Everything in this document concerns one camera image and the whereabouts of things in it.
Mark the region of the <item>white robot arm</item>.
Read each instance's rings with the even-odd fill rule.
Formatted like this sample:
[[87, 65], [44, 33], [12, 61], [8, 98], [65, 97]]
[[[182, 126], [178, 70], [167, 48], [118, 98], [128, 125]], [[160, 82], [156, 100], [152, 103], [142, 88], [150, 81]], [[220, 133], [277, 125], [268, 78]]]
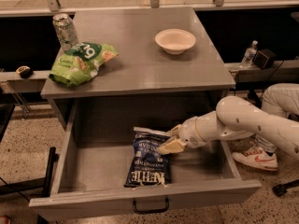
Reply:
[[257, 134], [299, 159], [299, 123], [270, 115], [237, 96], [222, 98], [215, 111], [186, 119], [168, 133], [170, 138], [158, 147], [163, 155], [182, 152], [185, 147], [202, 147], [211, 141], [237, 140]]

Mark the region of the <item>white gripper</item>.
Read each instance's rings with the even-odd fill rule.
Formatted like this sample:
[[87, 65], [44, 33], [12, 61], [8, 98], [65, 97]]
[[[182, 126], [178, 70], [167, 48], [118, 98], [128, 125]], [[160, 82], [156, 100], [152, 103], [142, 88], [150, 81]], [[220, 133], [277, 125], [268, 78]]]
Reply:
[[180, 153], [185, 147], [198, 148], [206, 144], [206, 141], [199, 135], [196, 128], [197, 117], [186, 119], [181, 125], [177, 125], [167, 133], [170, 136], [179, 136], [179, 138], [170, 138], [157, 148], [161, 155]]

